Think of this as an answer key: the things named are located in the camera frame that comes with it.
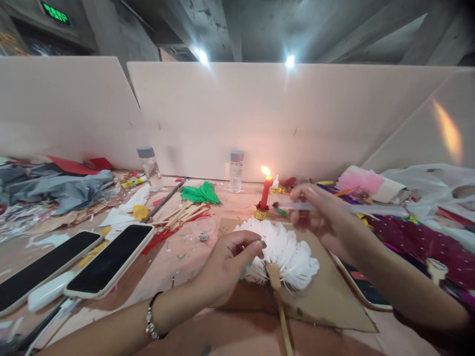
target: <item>white feather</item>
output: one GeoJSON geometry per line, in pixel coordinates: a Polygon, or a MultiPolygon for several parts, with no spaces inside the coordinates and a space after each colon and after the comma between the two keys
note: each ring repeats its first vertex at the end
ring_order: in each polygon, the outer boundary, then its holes
{"type": "Polygon", "coordinates": [[[294,231],[287,231],[281,223],[260,222],[249,219],[236,226],[234,231],[248,230],[257,233],[265,241],[264,259],[256,257],[247,271],[246,279],[259,284],[266,283],[266,264],[276,263],[280,268],[281,281],[295,290],[305,289],[320,269],[318,260],[305,241],[297,242],[294,231]]]}

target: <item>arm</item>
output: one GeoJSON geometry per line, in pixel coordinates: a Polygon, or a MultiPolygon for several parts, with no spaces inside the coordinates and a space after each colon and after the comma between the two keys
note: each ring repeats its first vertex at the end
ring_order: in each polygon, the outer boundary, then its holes
{"type": "MultiPolygon", "coordinates": [[[[224,304],[245,267],[256,256],[264,257],[263,247],[260,236],[250,231],[237,231],[218,239],[195,279],[155,299],[152,322],[157,333],[169,332],[211,304],[224,304]]],[[[134,355],[152,341],[145,332],[149,303],[150,299],[87,325],[42,350],[40,355],[134,355]]]]}
{"type": "Polygon", "coordinates": [[[460,330],[470,321],[465,308],[400,256],[385,248],[340,199],[311,184],[292,190],[313,212],[291,212],[297,229],[309,229],[342,260],[355,266],[408,320],[439,331],[460,330]]]}

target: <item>pink feather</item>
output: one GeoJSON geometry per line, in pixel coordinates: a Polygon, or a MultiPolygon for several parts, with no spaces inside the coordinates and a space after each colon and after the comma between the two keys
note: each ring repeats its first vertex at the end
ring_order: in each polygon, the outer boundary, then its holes
{"type": "Polygon", "coordinates": [[[373,170],[365,172],[345,171],[336,183],[339,191],[354,189],[364,190],[368,195],[375,194],[384,183],[384,177],[377,175],[373,170]]]}

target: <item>clear plastic bottle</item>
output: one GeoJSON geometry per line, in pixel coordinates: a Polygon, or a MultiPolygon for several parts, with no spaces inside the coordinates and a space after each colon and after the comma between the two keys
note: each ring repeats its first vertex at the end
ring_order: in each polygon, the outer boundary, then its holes
{"type": "Polygon", "coordinates": [[[244,151],[231,151],[231,168],[229,191],[239,193],[242,188],[242,163],[244,161],[244,151]]]}
{"type": "Polygon", "coordinates": [[[162,181],[162,175],[158,170],[155,152],[152,146],[142,146],[137,148],[140,162],[142,163],[143,171],[147,177],[148,184],[150,184],[150,191],[161,191],[165,188],[162,181]]]}

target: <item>exit sign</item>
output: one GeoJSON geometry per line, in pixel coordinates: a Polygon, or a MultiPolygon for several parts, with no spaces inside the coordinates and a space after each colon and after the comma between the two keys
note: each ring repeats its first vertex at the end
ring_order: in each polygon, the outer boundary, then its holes
{"type": "Polygon", "coordinates": [[[64,13],[59,11],[58,9],[55,9],[52,6],[49,6],[48,4],[44,3],[43,1],[40,1],[41,7],[43,9],[43,12],[49,16],[52,17],[58,21],[61,21],[62,23],[71,26],[71,21],[69,21],[69,17],[64,13]]]}

